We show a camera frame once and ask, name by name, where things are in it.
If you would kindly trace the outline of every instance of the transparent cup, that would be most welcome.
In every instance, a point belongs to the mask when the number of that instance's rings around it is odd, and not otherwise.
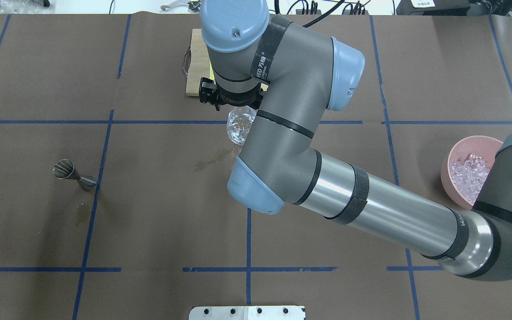
[[[226,131],[232,142],[239,146],[244,145],[255,116],[256,110],[251,107],[243,106],[232,108],[228,114],[228,121],[226,121]]]

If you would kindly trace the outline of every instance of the spill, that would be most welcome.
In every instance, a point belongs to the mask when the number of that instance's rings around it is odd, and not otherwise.
[[[196,172],[203,171],[207,168],[207,166],[210,166],[211,164],[216,164],[217,162],[226,159],[228,156],[231,156],[233,153],[234,152],[231,152],[231,150],[229,150],[227,148],[219,149],[219,151],[217,151],[217,154],[214,159],[209,160],[207,162],[198,161],[197,164],[195,165],[195,171]]]
[[[76,207],[76,226],[78,227],[81,223],[86,222],[90,219],[92,208],[88,202],[83,201],[78,207]]]

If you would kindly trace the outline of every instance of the pink bowl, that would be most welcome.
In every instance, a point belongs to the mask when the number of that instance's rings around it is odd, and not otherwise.
[[[477,154],[487,161],[487,167],[491,168],[495,162],[495,153],[501,148],[503,142],[490,136],[468,136],[453,146],[441,166],[441,184],[453,202],[464,209],[471,210],[473,205],[465,199],[453,185],[452,177],[449,174],[449,162],[464,161],[469,154]]]

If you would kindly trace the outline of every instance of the gray robot arm segment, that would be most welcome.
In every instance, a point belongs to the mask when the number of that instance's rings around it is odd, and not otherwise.
[[[252,15],[222,22],[230,13],[222,8],[235,6]],[[270,85],[229,180],[233,198],[268,214],[285,202],[301,205],[404,245],[458,276],[512,278],[504,272],[512,239],[500,240],[512,237],[512,223],[455,212],[309,147],[325,109],[341,110],[353,95],[364,68],[360,52],[282,16],[270,18],[263,0],[204,0],[201,20],[224,92],[242,95],[256,81]]]

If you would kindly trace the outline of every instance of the black cable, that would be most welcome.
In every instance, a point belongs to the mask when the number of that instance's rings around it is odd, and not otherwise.
[[[346,4],[343,7],[343,11],[341,11],[341,15],[345,14],[345,10],[347,10],[347,7],[351,6],[351,11],[353,11],[353,4]]]
[[[329,9],[327,12],[325,12],[324,14],[320,15],[319,17],[317,17],[315,20],[307,23],[307,24],[304,24],[303,27],[304,28],[308,28],[308,27],[311,27],[313,26],[314,24],[316,24],[317,22],[323,20],[323,18],[325,18],[326,16],[330,15],[333,11],[335,11],[337,8],[339,8],[339,6],[341,6],[343,4],[343,2],[345,2],[345,0],[340,0],[339,2],[337,2],[337,4],[335,4],[335,6],[333,6],[333,8]]]
[[[293,9],[293,6],[295,6],[297,4],[297,2],[301,2],[301,5],[302,5],[301,10],[303,10],[302,13],[305,13],[306,8],[309,8],[309,3],[307,2],[307,0],[297,0],[296,2],[293,2],[291,7],[288,9],[287,14],[290,14],[291,10]]]

